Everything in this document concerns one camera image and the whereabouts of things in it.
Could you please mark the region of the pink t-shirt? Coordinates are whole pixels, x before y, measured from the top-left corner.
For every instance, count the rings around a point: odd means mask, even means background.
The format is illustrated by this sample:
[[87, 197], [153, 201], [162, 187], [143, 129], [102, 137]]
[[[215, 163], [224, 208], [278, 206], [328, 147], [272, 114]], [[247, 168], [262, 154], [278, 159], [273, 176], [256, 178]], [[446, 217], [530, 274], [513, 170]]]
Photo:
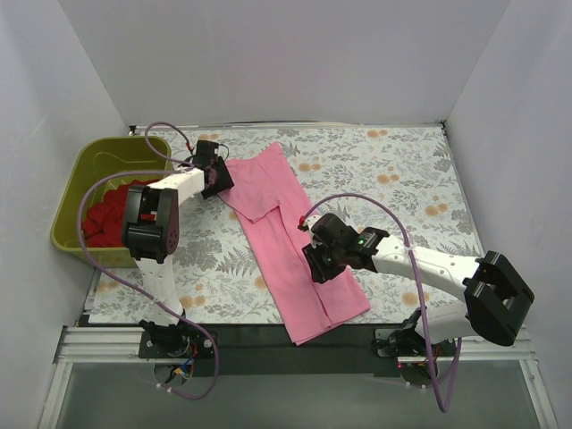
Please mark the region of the pink t-shirt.
[[370, 308], [350, 271], [313, 282], [302, 249], [310, 242], [299, 218], [312, 204], [279, 143], [258, 156], [232, 159], [233, 187], [221, 193], [231, 207], [293, 343], [301, 345]]

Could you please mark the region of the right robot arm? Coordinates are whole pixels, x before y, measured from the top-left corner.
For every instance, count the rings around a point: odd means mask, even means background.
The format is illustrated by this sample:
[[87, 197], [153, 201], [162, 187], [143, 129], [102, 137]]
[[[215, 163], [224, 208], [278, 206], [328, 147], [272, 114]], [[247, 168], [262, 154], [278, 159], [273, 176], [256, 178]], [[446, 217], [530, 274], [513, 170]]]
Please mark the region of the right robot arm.
[[314, 282], [323, 284], [346, 268], [420, 281], [451, 295], [453, 303], [418, 309], [401, 326], [401, 338], [415, 355], [457, 337], [478, 335], [512, 346], [534, 303], [523, 277], [501, 253], [463, 257], [429, 248], [411, 248], [387, 231], [356, 231], [334, 214], [302, 218], [299, 230], [310, 237], [302, 252]]

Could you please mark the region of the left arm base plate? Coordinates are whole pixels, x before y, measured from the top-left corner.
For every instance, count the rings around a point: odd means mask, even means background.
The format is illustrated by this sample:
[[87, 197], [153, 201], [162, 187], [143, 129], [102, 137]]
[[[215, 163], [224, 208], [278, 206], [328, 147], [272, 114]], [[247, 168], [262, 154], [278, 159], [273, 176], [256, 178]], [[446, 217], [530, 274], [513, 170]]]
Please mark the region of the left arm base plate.
[[218, 343], [218, 333], [210, 332], [209, 340], [202, 332], [194, 329], [182, 331], [147, 332], [141, 335], [139, 358], [213, 358], [214, 344]]

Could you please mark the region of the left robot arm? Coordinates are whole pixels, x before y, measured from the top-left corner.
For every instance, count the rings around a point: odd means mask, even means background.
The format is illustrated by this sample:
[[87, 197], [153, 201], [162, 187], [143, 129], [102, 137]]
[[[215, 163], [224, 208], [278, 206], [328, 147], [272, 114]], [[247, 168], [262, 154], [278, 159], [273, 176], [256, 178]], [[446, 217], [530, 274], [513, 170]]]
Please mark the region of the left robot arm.
[[182, 327], [184, 308], [174, 279], [173, 254], [180, 239], [180, 205], [210, 198], [234, 186], [221, 144], [197, 142], [194, 154], [172, 174], [148, 185], [130, 186], [122, 221], [122, 243], [139, 269], [142, 290], [152, 296], [154, 314], [139, 325], [151, 344], [170, 357], [187, 353], [190, 336]]

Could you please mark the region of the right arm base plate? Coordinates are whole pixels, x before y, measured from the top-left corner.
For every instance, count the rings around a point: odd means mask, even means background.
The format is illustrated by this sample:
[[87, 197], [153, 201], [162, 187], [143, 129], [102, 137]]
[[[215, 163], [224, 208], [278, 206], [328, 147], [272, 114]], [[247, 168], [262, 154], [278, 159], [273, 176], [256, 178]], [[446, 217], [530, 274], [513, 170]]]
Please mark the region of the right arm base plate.
[[427, 358], [425, 339], [414, 330], [376, 329], [371, 349], [380, 358]]

